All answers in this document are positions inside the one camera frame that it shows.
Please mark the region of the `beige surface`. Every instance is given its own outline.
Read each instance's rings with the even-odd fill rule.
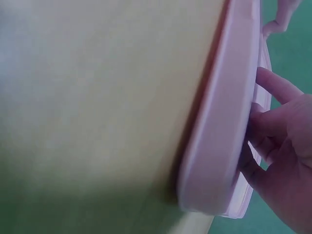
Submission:
[[[222,4],[2,1],[1,228],[205,233],[160,194]]]

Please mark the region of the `green surface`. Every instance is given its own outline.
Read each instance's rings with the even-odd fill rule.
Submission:
[[[276,12],[276,0],[264,0],[264,20],[272,20]],[[301,3],[284,34],[268,39],[272,69],[287,78],[305,93],[312,93],[312,1]],[[279,104],[272,101],[272,108]],[[293,234],[260,196],[254,192],[243,219],[216,217],[209,234]]]

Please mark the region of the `finger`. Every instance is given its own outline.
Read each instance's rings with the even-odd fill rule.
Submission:
[[[244,142],[238,168],[247,182],[257,191],[262,190],[266,172],[256,163],[247,142]]]
[[[278,148],[268,137],[254,133],[248,140],[268,165],[277,159]]]
[[[266,137],[276,137],[282,142],[287,136],[287,117],[292,105],[289,102],[263,113],[253,112],[250,114],[250,125]]]
[[[258,67],[256,83],[272,94],[281,104],[303,95],[303,92],[288,80],[263,67]]]

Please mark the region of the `pink plastic container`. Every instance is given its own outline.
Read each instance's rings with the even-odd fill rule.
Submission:
[[[185,211],[241,218],[252,188],[237,170],[251,103],[270,108],[255,84],[257,66],[271,69],[261,34],[260,0],[231,0],[190,142],[180,168],[178,200]],[[253,150],[258,163],[261,158]]]

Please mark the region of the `hand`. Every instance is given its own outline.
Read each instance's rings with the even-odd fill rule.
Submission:
[[[256,82],[282,106],[251,113],[247,140],[269,164],[265,171],[244,143],[239,168],[276,215],[295,232],[312,233],[312,95],[258,68]]]

